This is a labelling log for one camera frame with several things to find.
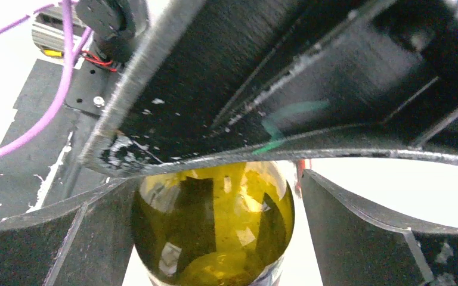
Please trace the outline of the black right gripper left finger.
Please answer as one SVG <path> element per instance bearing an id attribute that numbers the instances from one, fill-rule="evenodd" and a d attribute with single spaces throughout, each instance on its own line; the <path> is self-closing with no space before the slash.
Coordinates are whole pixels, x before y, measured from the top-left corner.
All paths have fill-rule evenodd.
<path id="1" fill-rule="evenodd" d="M 121 285 L 132 251 L 138 179 L 0 222 L 0 285 Z"/>

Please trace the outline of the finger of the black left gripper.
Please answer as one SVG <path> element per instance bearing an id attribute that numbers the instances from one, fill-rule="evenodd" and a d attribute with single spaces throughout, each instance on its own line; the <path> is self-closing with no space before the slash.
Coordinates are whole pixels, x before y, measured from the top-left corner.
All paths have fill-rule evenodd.
<path id="1" fill-rule="evenodd" d="M 80 154 L 111 177 L 243 161 L 458 166 L 458 1 L 81 1 L 120 61 Z"/>

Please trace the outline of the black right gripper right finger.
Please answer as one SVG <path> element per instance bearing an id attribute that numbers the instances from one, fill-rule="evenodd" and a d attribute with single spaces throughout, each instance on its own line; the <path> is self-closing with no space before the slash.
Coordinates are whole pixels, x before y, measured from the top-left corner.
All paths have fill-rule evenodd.
<path id="1" fill-rule="evenodd" d="M 324 285 L 458 285 L 458 228 L 396 212 L 312 170 L 301 187 Z"/>

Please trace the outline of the dark green wine bottle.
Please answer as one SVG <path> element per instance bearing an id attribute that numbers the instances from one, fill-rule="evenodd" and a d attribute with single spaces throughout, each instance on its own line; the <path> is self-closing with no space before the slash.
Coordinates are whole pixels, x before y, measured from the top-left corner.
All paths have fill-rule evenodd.
<path id="1" fill-rule="evenodd" d="M 131 226 L 153 285 L 278 285 L 295 225 L 273 161 L 142 178 Z"/>

